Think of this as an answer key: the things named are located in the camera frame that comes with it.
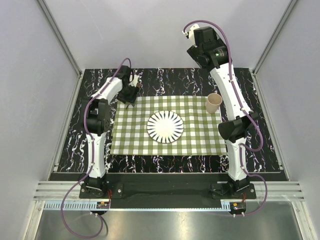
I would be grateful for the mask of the green checkered cloth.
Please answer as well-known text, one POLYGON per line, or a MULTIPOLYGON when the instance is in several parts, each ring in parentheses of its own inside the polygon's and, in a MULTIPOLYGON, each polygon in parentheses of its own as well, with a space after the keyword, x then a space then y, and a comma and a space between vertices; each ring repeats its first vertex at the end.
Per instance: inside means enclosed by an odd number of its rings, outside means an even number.
POLYGON ((221 114, 206 111, 204 96, 143 96, 134 107, 117 104, 112 129, 112 155, 195 156, 226 155, 227 149, 218 131, 221 114), (172 143, 158 143, 147 133, 150 116, 159 111, 177 113, 184 122, 182 136, 172 143))

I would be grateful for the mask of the beige paper cup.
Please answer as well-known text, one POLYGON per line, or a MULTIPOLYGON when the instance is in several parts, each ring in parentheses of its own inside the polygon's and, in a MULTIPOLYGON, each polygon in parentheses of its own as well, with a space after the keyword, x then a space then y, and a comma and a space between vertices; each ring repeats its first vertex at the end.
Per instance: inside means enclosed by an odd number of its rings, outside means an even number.
POLYGON ((222 104, 223 99, 218 93, 211 93, 207 96, 205 109, 209 114, 214 114, 222 104))

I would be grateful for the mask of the white blue striped plate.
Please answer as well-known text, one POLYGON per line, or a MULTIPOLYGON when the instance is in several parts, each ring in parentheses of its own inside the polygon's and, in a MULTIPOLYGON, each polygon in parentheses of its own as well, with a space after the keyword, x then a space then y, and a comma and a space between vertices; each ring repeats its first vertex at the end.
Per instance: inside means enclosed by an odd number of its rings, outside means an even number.
POLYGON ((184 121, 173 111, 161 110, 149 117, 146 131, 157 143, 170 144, 182 136, 184 121))

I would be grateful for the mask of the brown wooden fork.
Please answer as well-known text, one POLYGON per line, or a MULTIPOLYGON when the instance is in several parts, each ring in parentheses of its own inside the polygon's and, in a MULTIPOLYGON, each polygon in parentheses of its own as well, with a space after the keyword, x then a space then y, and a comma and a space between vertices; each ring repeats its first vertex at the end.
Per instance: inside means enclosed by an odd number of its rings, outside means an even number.
POLYGON ((126 109, 129 108, 129 106, 134 107, 136 103, 136 99, 138 96, 138 92, 140 91, 141 85, 138 83, 135 87, 130 87, 129 97, 126 105, 126 109))

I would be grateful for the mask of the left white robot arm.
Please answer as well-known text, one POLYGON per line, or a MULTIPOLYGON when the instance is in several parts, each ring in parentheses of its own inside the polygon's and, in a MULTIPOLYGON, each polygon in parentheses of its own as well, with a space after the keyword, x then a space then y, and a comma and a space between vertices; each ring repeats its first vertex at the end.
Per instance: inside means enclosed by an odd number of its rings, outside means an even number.
POLYGON ((131 67, 122 65, 96 93, 82 100, 81 116, 89 160, 84 182, 91 185, 90 192, 97 198, 108 193, 108 186, 103 181, 106 175, 105 139, 111 124, 110 102, 117 97, 119 102, 134 106, 139 91, 138 79, 131 67))

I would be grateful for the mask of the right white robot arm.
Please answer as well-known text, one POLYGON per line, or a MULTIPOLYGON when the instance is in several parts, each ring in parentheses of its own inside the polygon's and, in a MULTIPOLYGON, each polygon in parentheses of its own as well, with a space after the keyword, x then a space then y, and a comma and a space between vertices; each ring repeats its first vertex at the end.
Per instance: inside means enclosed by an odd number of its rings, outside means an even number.
POLYGON ((234 73, 230 47, 225 36, 218 36, 210 26, 193 24, 185 33, 192 46, 187 50, 191 58, 209 72, 224 102, 227 120, 218 125, 225 140, 229 159, 228 175, 233 181, 227 185, 228 195, 239 198, 245 192, 240 181, 247 178, 245 144, 247 131, 258 118, 246 103, 234 73))

